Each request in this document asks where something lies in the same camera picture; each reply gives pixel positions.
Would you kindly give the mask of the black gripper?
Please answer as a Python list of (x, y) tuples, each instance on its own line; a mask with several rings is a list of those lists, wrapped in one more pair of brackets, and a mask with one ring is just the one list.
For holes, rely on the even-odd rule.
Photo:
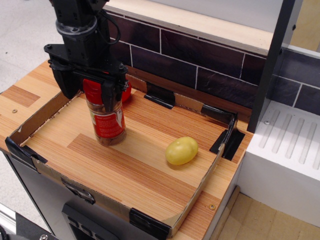
[(126, 81), (127, 68), (110, 53), (110, 46), (121, 37), (118, 32), (110, 40), (105, 26), (75, 27), (56, 25), (62, 35), (62, 44), (47, 44), (45, 52), (50, 56), (49, 66), (63, 93), (72, 99), (83, 90), (83, 79), (101, 83), (101, 98), (106, 112), (112, 112), (122, 101), (122, 86)]

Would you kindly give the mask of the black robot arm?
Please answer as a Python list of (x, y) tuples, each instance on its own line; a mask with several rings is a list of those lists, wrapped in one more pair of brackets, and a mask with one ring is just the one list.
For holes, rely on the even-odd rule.
[(109, 23), (116, 21), (103, 9), (105, 0), (53, 0), (56, 30), (62, 44), (47, 44), (49, 66), (68, 99), (84, 90), (83, 80), (100, 84), (100, 98), (106, 111), (114, 110), (127, 89), (127, 67), (110, 52), (121, 38), (111, 41)]

